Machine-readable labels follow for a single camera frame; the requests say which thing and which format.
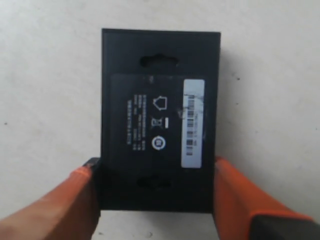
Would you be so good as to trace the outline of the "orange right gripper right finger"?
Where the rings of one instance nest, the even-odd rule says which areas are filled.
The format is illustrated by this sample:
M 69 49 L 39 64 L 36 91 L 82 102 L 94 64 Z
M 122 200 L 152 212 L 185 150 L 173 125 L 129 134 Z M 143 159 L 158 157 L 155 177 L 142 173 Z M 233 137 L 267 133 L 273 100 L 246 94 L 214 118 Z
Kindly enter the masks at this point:
M 231 163 L 214 163 L 213 219 L 221 240 L 318 240 L 320 225 L 288 208 Z

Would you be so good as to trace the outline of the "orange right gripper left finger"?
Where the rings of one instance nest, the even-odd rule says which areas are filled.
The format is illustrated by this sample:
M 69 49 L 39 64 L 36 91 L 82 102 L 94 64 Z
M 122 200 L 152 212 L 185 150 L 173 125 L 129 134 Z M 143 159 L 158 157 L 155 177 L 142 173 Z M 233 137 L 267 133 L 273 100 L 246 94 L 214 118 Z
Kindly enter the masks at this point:
M 94 176 L 97 157 L 30 205 L 0 221 L 2 240 L 90 240 L 101 210 Z

